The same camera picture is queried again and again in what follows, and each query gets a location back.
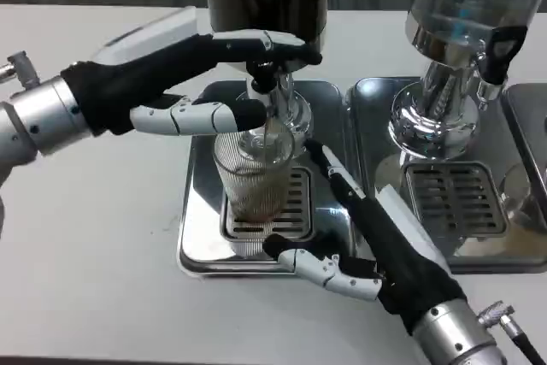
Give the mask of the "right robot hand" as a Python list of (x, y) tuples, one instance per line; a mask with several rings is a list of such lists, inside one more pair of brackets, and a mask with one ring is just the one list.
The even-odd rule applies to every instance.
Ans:
[(304, 145), (374, 259), (327, 254), (328, 237), (302, 242), (277, 233), (262, 244), (269, 257), (328, 291), (380, 301), (388, 313), (401, 318), (409, 333), (437, 306), (468, 300), (444, 257), (396, 191), (386, 187), (370, 197), (330, 148), (313, 139)]

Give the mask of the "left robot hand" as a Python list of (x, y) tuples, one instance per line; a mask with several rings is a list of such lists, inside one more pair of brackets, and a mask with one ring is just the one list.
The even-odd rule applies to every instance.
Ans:
[(183, 8), (104, 45), (92, 60), (61, 72), (93, 132), (124, 132), (129, 111), (220, 63), (321, 62), (291, 33), (243, 29), (201, 34), (197, 12)]

